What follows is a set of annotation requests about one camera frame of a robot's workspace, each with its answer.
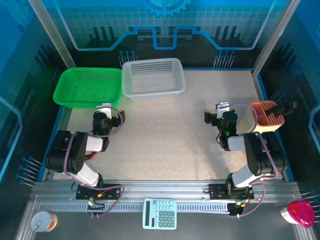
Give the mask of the orange desk organizer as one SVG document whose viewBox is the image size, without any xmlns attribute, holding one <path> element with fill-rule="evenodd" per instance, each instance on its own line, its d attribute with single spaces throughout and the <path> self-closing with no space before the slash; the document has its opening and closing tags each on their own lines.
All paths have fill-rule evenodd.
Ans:
<svg viewBox="0 0 320 240">
<path fill-rule="evenodd" d="M 276 117 L 274 113 L 267 114 L 267 110 L 277 106 L 274 101 L 264 100 L 253 102 L 250 105 L 257 113 L 257 124 L 253 130 L 254 132 L 275 132 L 285 123 L 282 115 Z"/>
</svg>

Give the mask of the green plastic basket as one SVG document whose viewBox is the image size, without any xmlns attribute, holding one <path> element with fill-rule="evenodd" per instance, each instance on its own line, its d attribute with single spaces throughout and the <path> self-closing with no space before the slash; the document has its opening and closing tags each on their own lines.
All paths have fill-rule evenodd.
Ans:
<svg viewBox="0 0 320 240">
<path fill-rule="evenodd" d="M 117 108 L 122 97 L 122 71 L 118 68 L 73 67 L 56 85 L 53 101 L 61 106 L 93 109 L 102 104 Z"/>
</svg>

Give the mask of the white plastic basket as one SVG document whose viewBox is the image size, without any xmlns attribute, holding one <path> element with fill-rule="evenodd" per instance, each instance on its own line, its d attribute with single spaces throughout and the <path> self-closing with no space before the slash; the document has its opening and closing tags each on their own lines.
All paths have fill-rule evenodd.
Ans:
<svg viewBox="0 0 320 240">
<path fill-rule="evenodd" d="M 186 89 L 181 61 L 158 58 L 128 61 L 121 70 L 122 93 L 131 101 L 176 98 Z"/>
</svg>

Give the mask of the small black controller board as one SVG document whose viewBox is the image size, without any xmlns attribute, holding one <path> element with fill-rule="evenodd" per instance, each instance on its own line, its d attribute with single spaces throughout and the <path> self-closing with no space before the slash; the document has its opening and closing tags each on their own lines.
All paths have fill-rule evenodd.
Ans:
<svg viewBox="0 0 320 240">
<path fill-rule="evenodd" d="M 245 214 L 245 208 L 247 202 L 236 202 L 236 203 L 228 203 L 227 211 L 229 212 L 229 216 L 233 218 L 240 218 L 240 216 Z"/>
<path fill-rule="evenodd" d="M 97 203 L 97 201 L 94 197 L 90 197 L 87 202 L 87 209 L 88 210 L 104 210 L 105 204 Z"/>
</svg>

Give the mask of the light blue calculator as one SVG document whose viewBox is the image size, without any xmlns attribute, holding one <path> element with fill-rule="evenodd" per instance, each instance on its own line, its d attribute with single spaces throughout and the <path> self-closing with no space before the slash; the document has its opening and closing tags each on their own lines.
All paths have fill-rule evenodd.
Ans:
<svg viewBox="0 0 320 240">
<path fill-rule="evenodd" d="M 146 230 L 175 230 L 177 228 L 177 202 L 167 198 L 145 198 L 142 227 Z"/>
</svg>

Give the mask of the tin can with pull tab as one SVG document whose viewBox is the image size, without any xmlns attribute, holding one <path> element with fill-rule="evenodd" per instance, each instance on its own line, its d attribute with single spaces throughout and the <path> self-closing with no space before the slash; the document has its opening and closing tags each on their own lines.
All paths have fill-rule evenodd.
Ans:
<svg viewBox="0 0 320 240">
<path fill-rule="evenodd" d="M 53 212 L 40 211 L 31 220 L 30 226 L 34 232 L 47 233 L 58 223 L 58 216 Z"/>
</svg>

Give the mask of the black handled tool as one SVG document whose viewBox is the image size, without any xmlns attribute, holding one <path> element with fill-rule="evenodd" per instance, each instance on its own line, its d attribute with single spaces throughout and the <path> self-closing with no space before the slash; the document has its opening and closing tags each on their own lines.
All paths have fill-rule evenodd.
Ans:
<svg viewBox="0 0 320 240">
<path fill-rule="evenodd" d="M 265 114 L 267 116 L 273 114 L 275 118 L 278 118 L 279 116 L 286 116 L 293 113 L 297 107 L 298 107 L 297 101 L 295 100 L 286 101 L 266 110 Z"/>
</svg>

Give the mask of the aluminium rail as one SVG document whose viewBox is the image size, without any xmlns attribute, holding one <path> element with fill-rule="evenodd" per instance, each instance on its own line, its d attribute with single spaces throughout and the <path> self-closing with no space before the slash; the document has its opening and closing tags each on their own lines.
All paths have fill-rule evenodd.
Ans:
<svg viewBox="0 0 320 240">
<path fill-rule="evenodd" d="M 145 198 L 168 198 L 178 202 L 208 202 L 209 194 L 204 190 L 210 184 L 225 184 L 224 180 L 106 180 L 106 184 L 124 186 L 122 202 L 141 202 Z M 267 203 L 300 199 L 297 183 L 283 180 L 263 180 Z M 71 190 L 69 180 L 37 182 L 31 197 L 39 202 L 74 202 L 76 193 Z"/>
</svg>

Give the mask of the aluminium frame post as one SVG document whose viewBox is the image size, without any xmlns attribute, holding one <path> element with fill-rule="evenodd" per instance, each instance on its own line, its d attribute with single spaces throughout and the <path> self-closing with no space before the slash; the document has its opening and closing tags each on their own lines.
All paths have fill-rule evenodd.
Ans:
<svg viewBox="0 0 320 240">
<path fill-rule="evenodd" d="M 255 78 L 260 73 L 272 50 L 274 49 L 279 38 L 282 36 L 288 22 L 295 13 L 301 0 L 288 0 L 284 10 L 282 11 L 278 22 L 271 31 L 264 47 L 262 48 L 252 69 L 252 77 Z"/>
<path fill-rule="evenodd" d="M 68 69 L 75 68 L 76 64 L 70 52 L 68 51 L 67 46 L 65 45 L 60 33 L 58 32 L 54 22 L 52 21 L 47 9 L 42 3 L 42 0 L 28 0 L 28 2 L 35 12 L 38 20 L 42 24 L 47 35 L 49 36 L 54 47 L 56 48 L 57 52 L 59 53 L 65 66 Z"/>
</svg>

